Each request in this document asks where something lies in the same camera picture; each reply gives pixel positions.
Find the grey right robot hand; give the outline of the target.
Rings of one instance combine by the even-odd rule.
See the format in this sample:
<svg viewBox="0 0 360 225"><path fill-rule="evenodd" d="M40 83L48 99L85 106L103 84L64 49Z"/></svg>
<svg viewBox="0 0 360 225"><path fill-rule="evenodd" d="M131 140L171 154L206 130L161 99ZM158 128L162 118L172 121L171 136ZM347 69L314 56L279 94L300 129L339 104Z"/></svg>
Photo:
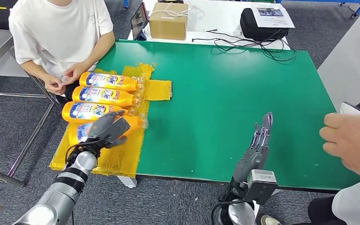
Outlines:
<svg viewBox="0 0 360 225"><path fill-rule="evenodd" d="M263 116L261 123L255 123L251 143L242 158L237 162L232 175L236 182L242 183L246 181L253 169L262 170L264 168L269 153L268 143L272 123L273 116L271 112Z"/></svg>

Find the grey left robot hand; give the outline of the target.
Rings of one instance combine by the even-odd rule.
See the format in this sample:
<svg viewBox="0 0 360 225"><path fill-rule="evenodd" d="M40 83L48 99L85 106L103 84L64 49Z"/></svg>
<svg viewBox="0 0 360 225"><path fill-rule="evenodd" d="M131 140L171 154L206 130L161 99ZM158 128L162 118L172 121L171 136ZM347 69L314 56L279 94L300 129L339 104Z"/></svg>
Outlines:
<svg viewBox="0 0 360 225"><path fill-rule="evenodd" d="M130 129L123 115L124 111L120 110L100 117L92 124L87 141L98 141L97 145L101 148L122 145L127 140L124 133Z"/></svg>

